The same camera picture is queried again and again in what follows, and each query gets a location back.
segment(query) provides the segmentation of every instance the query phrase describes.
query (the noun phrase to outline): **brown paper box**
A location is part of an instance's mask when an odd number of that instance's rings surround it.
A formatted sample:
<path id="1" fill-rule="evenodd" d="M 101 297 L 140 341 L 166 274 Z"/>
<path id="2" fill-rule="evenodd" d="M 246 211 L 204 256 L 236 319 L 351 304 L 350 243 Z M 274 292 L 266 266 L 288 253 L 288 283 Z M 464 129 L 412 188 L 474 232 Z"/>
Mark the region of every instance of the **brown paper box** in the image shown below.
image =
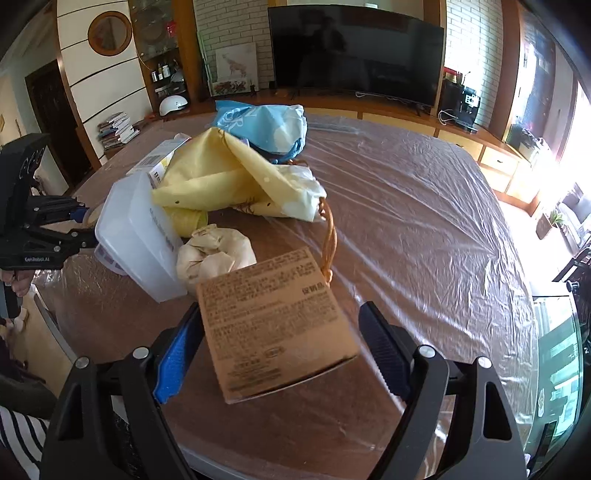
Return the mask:
<path id="1" fill-rule="evenodd" d="M 197 296 L 227 403 L 309 380 L 359 353 L 308 248 L 200 283 Z"/>

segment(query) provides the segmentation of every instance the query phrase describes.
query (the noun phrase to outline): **drawer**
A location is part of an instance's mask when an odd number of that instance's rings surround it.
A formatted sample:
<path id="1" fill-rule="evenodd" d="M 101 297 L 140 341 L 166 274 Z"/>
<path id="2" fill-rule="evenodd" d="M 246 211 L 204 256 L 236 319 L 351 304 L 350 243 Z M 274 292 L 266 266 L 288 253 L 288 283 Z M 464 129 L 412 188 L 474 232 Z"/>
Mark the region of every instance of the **drawer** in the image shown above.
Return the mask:
<path id="1" fill-rule="evenodd" d="M 374 115 L 373 113 L 364 113 L 363 120 L 369 120 L 377 124 L 393 125 L 395 127 L 404 128 L 413 132 L 418 132 L 424 135 L 430 135 L 431 137 L 435 134 L 435 127 L 428 125 L 418 124 L 409 120 L 402 120 L 400 118 L 394 118 L 393 116 L 385 115 Z"/>
<path id="2" fill-rule="evenodd" d="M 447 130 L 440 130 L 437 138 L 441 138 L 446 142 L 456 144 L 458 147 L 462 147 L 466 150 L 474 160 L 478 161 L 480 158 L 480 152 L 482 152 L 483 145 L 469 138 L 465 138 L 461 135 L 452 134 Z"/>
<path id="3" fill-rule="evenodd" d="M 487 147 L 480 163 L 484 163 L 484 165 L 501 170 L 507 175 L 512 176 L 519 164 L 519 159 L 513 155 L 504 154 L 494 148 Z"/>
<path id="4" fill-rule="evenodd" d="M 491 189 L 496 190 L 497 192 L 504 192 L 511 181 L 510 175 L 505 175 L 504 173 L 492 171 L 484 167 L 480 167 L 480 170 L 484 174 Z"/>
<path id="5" fill-rule="evenodd" d="M 513 181 L 507 194 L 522 200 L 525 203 L 531 203 L 537 193 L 540 191 L 542 179 L 536 175 L 530 164 L 524 160 L 519 162 L 519 167 L 513 176 Z"/>
<path id="6" fill-rule="evenodd" d="M 347 118 L 357 118 L 357 112 L 351 110 L 337 110 L 333 108 L 308 108 L 304 107 L 304 113 L 314 113 L 315 115 L 345 116 Z"/>

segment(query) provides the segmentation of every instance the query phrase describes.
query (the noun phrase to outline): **painting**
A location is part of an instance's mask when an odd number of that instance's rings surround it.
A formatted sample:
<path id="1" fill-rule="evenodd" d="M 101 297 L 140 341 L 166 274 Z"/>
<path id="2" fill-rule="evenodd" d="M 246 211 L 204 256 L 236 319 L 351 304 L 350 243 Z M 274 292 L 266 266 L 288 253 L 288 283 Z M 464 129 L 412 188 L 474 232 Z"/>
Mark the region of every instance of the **painting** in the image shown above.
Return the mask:
<path id="1" fill-rule="evenodd" d="M 223 80 L 221 82 L 213 82 L 214 95 L 231 95 L 232 93 L 245 93 L 251 91 L 250 78 Z"/>
<path id="2" fill-rule="evenodd" d="M 256 65 L 256 44 L 243 43 L 216 50 L 217 82 L 247 80 L 258 91 L 258 68 Z"/>

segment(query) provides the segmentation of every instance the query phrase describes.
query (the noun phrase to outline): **table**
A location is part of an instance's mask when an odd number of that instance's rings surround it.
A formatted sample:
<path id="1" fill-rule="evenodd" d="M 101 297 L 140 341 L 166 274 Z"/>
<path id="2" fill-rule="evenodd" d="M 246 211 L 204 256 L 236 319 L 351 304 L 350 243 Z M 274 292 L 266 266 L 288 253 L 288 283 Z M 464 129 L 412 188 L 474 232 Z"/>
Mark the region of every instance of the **table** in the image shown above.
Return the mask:
<path id="1" fill-rule="evenodd" d="M 150 126 L 80 188 L 79 200 L 100 204 L 112 183 L 161 141 L 179 132 L 197 135 L 211 120 L 183 117 Z M 525 441 L 537 392 L 532 300 L 478 165 L 460 147 L 415 132 L 347 118 L 309 115 L 308 121 L 300 158 L 328 191 L 339 235 L 332 289 L 351 324 L 359 305 L 373 300 L 390 322 L 446 358 L 488 356 Z M 210 221 L 244 233 L 260 261 L 305 245 L 319 255 L 325 232 L 315 223 L 230 209 L 212 212 Z M 35 283 L 68 345 L 95 362 L 149 345 L 192 302 L 157 304 L 91 252 Z M 328 480 L 367 478 L 403 409 L 365 347 L 359 358 L 321 377 L 227 405 L 204 342 L 182 392 L 163 412 L 190 462 L 261 479 Z M 437 465 L 451 411 L 447 399 L 424 475 Z M 228 478 L 216 472 L 214 478 Z"/>

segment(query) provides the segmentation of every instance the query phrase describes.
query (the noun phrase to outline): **white box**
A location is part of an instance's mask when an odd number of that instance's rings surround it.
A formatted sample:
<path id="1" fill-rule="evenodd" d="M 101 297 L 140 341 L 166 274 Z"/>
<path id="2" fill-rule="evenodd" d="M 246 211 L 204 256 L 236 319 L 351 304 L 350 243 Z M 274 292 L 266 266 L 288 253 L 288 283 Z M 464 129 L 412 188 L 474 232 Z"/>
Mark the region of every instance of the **white box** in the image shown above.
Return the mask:
<path id="1" fill-rule="evenodd" d="M 162 182 L 166 169 L 173 159 L 174 151 L 183 145 L 191 137 L 185 134 L 177 134 L 171 140 L 163 141 L 159 146 L 148 153 L 136 163 L 126 175 L 133 175 L 137 171 L 144 171 L 150 177 L 150 183 L 156 188 Z"/>
<path id="2" fill-rule="evenodd" d="M 153 204 L 146 172 L 113 184 L 95 234 L 100 246 L 157 302 L 187 294 L 176 269 L 183 241 L 162 207 Z"/>

